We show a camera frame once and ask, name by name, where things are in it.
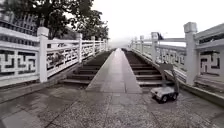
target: railing post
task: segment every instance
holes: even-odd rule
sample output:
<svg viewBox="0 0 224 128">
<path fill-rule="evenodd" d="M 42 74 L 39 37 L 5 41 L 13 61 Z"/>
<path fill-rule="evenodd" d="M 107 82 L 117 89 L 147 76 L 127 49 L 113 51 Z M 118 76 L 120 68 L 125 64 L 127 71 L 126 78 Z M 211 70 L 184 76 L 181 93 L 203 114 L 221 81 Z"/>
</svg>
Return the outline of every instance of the railing post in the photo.
<svg viewBox="0 0 224 128">
<path fill-rule="evenodd" d="M 96 55 L 96 53 L 95 53 L 95 49 L 96 49 L 95 36 L 91 36 L 91 40 L 93 42 L 93 56 L 95 56 Z"/>
<path fill-rule="evenodd" d="M 130 49 L 131 49 L 131 50 L 132 50 L 133 45 L 134 45 L 133 43 L 134 43 L 134 40 L 132 39 L 132 40 L 131 40 L 131 45 L 130 45 Z"/>
<path fill-rule="evenodd" d="M 194 85 L 194 79 L 198 74 L 198 53 L 196 51 L 196 42 L 194 34 L 197 33 L 196 23 L 189 22 L 184 25 L 185 39 L 186 39 L 186 69 L 187 69 L 187 84 Z"/>
<path fill-rule="evenodd" d="M 134 39 L 134 42 L 135 42 L 135 50 L 137 50 L 138 49 L 138 46 L 137 46 L 137 43 L 138 43 L 138 38 L 137 37 L 135 37 L 135 39 Z"/>
<path fill-rule="evenodd" d="M 37 30 L 37 36 L 40 39 L 39 50 L 39 77 L 40 82 L 47 81 L 47 43 L 48 43 L 49 29 L 45 27 L 39 27 Z"/>
<path fill-rule="evenodd" d="M 108 51 L 108 39 L 106 39 L 106 51 Z"/>
<path fill-rule="evenodd" d="M 151 47 L 152 62 L 156 63 L 156 45 L 158 44 L 158 33 L 152 32 L 151 38 L 152 38 L 152 47 Z"/>
<path fill-rule="evenodd" d="M 144 48 L 144 36 L 140 36 L 140 52 L 143 55 L 143 48 Z"/>
<path fill-rule="evenodd" d="M 101 38 L 99 38 L 98 41 L 99 41 L 99 49 L 100 49 L 99 52 L 101 52 L 102 51 Z"/>
<path fill-rule="evenodd" d="M 106 39 L 103 39 L 103 51 L 106 51 Z"/>
<path fill-rule="evenodd" d="M 77 40 L 79 40 L 79 47 L 78 47 L 78 61 L 82 63 L 82 34 L 77 34 Z"/>
</svg>

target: railing panel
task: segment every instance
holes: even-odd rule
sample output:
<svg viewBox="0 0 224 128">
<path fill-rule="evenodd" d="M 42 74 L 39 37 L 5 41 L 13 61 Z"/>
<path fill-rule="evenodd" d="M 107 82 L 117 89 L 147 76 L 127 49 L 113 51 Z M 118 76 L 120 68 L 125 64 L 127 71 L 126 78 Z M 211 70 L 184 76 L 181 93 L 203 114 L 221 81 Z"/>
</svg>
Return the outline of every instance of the railing panel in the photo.
<svg viewBox="0 0 224 128">
<path fill-rule="evenodd" d="M 82 58 L 85 59 L 93 55 L 93 44 L 82 45 Z"/>
<path fill-rule="evenodd" d="M 148 58 L 151 58 L 151 49 L 151 44 L 143 44 L 143 55 Z"/>
<path fill-rule="evenodd" d="M 78 44 L 47 50 L 48 77 L 78 62 Z"/>
<path fill-rule="evenodd" d="M 0 40 L 15 44 L 38 46 L 39 38 L 25 33 L 0 27 Z"/>
<path fill-rule="evenodd" d="M 211 80 L 216 80 L 216 81 L 224 81 L 223 80 L 223 59 L 224 56 L 222 56 L 223 50 L 222 51 L 217 51 L 217 50 L 211 50 L 211 51 L 205 51 L 205 52 L 200 52 L 199 54 L 199 75 L 202 78 L 207 78 Z"/>
<path fill-rule="evenodd" d="M 8 47 L 0 46 L 0 86 L 37 80 L 38 51 L 34 50 L 35 48 L 25 50 L 26 45 L 9 47 L 11 43 L 4 43 Z"/>
<path fill-rule="evenodd" d="M 99 53 L 100 52 L 100 44 L 99 43 L 96 43 L 96 46 L 95 46 L 95 53 Z"/>
<path fill-rule="evenodd" d="M 135 47 L 136 47 L 136 51 L 137 52 L 140 52 L 141 51 L 141 44 L 140 43 L 136 43 L 135 44 Z"/>
<path fill-rule="evenodd" d="M 186 72 L 185 67 L 185 58 L 186 51 L 182 51 L 179 48 L 175 50 L 175 47 L 172 49 L 167 49 L 165 47 L 157 47 L 156 62 L 157 63 L 170 63 L 173 64 L 176 68 Z"/>
</svg>

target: staircase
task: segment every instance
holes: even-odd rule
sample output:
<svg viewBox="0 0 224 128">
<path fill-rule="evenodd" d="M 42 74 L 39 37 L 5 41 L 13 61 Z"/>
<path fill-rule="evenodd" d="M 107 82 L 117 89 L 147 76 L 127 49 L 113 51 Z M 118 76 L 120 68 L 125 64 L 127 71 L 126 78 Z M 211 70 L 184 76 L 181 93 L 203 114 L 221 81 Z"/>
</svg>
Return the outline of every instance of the staircase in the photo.
<svg viewBox="0 0 224 128">
<path fill-rule="evenodd" d="M 162 76 L 156 68 L 147 64 L 133 52 L 124 49 L 123 51 L 143 92 L 149 92 L 153 87 L 162 86 Z"/>
<path fill-rule="evenodd" d="M 106 52 L 95 57 L 92 61 L 84 64 L 78 70 L 73 71 L 72 74 L 68 75 L 66 79 L 60 83 L 64 85 L 72 85 L 79 89 L 85 89 L 94 78 L 96 73 L 100 70 L 101 66 L 107 60 L 111 52 Z"/>
</svg>

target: small robot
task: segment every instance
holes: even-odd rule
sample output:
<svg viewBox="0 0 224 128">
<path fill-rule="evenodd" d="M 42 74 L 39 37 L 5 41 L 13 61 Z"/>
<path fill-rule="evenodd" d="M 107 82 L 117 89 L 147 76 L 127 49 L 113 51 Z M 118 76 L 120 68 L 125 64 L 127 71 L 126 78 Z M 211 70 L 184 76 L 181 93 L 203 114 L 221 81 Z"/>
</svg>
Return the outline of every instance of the small robot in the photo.
<svg viewBox="0 0 224 128">
<path fill-rule="evenodd" d="M 176 78 L 176 74 L 172 64 L 161 63 L 160 65 L 160 73 L 162 75 L 163 84 L 162 87 L 153 88 L 151 90 L 152 98 L 157 99 L 160 103 L 166 103 L 168 100 L 177 100 L 179 95 L 179 83 Z M 174 87 L 167 86 L 165 79 L 165 70 L 170 70 L 174 77 Z"/>
</svg>

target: stone ramp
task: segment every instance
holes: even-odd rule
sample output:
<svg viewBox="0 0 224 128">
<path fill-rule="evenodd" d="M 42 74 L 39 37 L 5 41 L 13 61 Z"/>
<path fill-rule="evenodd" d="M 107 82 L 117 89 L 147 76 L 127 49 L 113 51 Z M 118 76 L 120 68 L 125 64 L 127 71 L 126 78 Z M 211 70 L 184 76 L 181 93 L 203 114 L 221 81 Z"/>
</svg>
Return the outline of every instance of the stone ramp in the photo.
<svg viewBox="0 0 224 128">
<path fill-rule="evenodd" d="M 128 60 L 121 49 L 117 49 L 109 56 L 86 90 L 113 93 L 142 93 Z"/>
</svg>

